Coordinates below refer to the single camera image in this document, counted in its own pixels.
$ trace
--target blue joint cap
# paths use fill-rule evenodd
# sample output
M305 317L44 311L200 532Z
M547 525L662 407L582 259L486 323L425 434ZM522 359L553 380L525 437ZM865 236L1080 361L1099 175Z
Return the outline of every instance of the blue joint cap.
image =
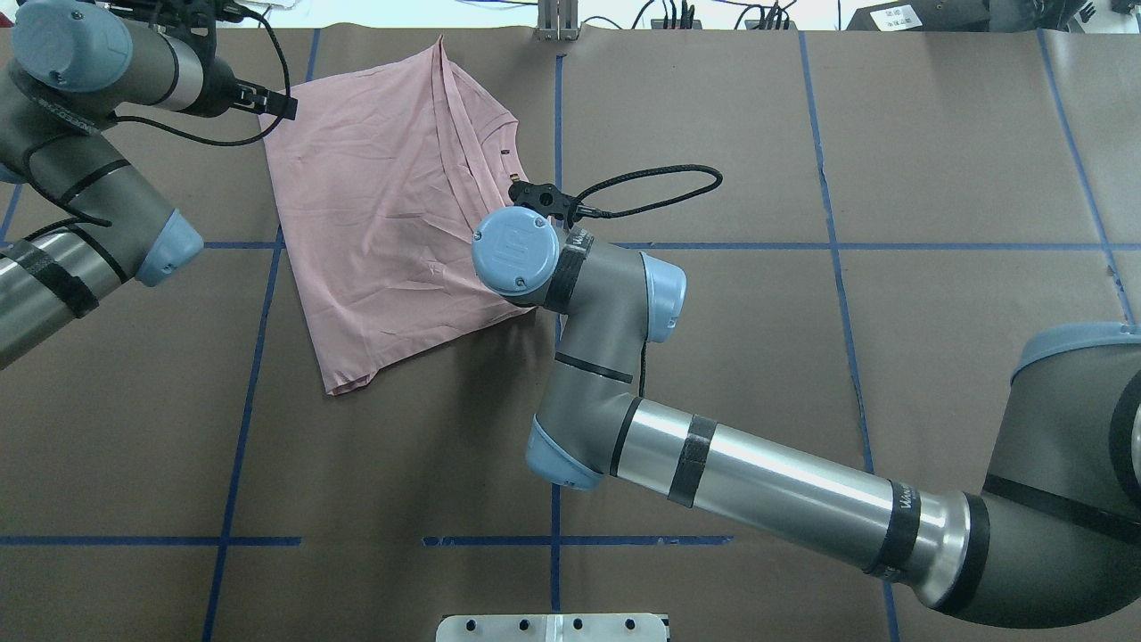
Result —
M11 47L32 78L74 92L113 84L127 73L135 50L123 21L78 0L32 0L21 7Z
M0 182L11 182L13 185L19 185L21 182L26 182L25 179L19 173L13 171L7 164L0 162Z
M555 444L539 420L531 421L527 439L527 466L544 480L576 490L594 490L602 474L591 471Z
M649 328L646 338L656 344L665 343L673 334L686 302L686 273L671 262L641 252L646 266L646 294L649 300Z
M1126 326L1116 320L1057 326L1038 333L1026 344L1010 381L1013 382L1027 366L1047 357L1085 348L1128 344L1141 344L1141 326Z
M176 269L189 262L203 246L202 236L176 209L167 219L167 225L159 233L159 237L154 239L135 277L145 285L157 285Z
M525 206L497 209L471 236L476 274L503 296L529 294L545 283L559 261L563 243L547 217Z

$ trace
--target white mounting plate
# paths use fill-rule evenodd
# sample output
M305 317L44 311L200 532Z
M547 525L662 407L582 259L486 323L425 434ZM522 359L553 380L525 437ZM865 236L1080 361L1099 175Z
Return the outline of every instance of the white mounting plate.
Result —
M669 642L669 621L653 613L450 616L436 642Z

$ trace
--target pink shirt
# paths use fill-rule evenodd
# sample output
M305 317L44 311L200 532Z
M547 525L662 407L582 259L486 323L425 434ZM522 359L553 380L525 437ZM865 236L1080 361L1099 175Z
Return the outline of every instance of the pink shirt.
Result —
M329 395L526 311L487 290L471 234L526 179L518 121L444 52L293 88L266 156ZM262 123L269 120L262 116Z

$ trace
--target white label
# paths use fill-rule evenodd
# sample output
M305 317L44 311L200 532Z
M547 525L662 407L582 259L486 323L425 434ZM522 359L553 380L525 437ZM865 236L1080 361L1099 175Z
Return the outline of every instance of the white label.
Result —
M880 27L880 31L903 31L913 26L923 26L911 5L880 9L868 15L875 21L875 26Z

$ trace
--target paper tag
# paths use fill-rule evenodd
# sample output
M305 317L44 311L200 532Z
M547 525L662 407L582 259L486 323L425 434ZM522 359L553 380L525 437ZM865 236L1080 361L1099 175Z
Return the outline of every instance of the paper tag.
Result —
M911 5L880 9L868 15L875 21L875 26L880 27L880 31L903 31L914 26L923 26Z

